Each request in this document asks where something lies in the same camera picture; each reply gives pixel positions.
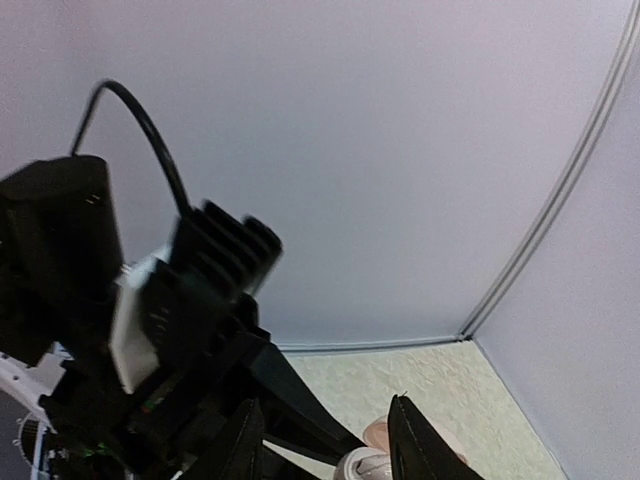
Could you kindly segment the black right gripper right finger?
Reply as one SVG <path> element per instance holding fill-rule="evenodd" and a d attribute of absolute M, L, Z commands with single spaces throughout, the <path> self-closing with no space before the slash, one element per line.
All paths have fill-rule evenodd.
<path fill-rule="evenodd" d="M 464 463 L 406 395 L 390 404 L 388 433 L 396 480 L 483 480 Z"/>

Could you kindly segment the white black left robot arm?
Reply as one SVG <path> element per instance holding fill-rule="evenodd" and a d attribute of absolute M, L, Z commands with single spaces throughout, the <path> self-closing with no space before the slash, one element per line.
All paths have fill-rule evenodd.
<path fill-rule="evenodd" d="M 204 479 L 231 419 L 257 435 L 241 475 L 297 479 L 272 442 L 337 464 L 361 441 L 319 402 L 270 334 L 253 296 L 282 252 L 253 217 L 212 202 L 181 214 L 163 256 L 129 272 L 106 162 L 34 161 L 1 182 L 1 349 L 35 365 L 69 353 L 36 398 L 67 449 L 63 477 Z"/>

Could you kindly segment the round white pink case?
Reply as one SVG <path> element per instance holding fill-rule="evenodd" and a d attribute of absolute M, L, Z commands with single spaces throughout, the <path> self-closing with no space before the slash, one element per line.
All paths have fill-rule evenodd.
<path fill-rule="evenodd" d="M 363 431 L 364 447 L 345 455 L 335 467 L 335 480 L 391 480 L 388 423 L 379 417 Z"/>

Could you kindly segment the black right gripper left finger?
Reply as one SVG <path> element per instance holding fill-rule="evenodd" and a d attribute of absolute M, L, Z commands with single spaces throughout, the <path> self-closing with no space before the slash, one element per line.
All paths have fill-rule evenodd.
<path fill-rule="evenodd" d="M 205 452 L 184 473 L 193 480 L 262 478 L 264 418 L 256 399 L 245 400 Z"/>

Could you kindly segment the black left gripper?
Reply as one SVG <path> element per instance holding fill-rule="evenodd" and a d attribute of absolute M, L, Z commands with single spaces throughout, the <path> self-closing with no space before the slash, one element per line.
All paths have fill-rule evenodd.
<path fill-rule="evenodd" d="M 190 367 L 162 367 L 133 394 L 99 385 L 76 362 L 64 362 L 60 383 L 39 400 L 54 431 L 54 478 L 184 478 L 252 399 L 265 417 L 266 438 L 280 447 L 309 458 L 342 458 L 362 447 L 267 338 L 256 301 L 244 296 Z M 246 356 L 251 386 L 241 369 Z"/>

